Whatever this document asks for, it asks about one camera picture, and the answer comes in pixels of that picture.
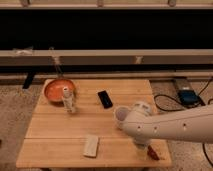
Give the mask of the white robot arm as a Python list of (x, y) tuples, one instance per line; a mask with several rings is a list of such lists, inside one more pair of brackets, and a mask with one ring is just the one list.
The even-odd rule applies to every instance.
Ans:
[(163, 115), (152, 115), (145, 102), (136, 102), (122, 124), (122, 130), (136, 144), (150, 139), (213, 144), (213, 105)]

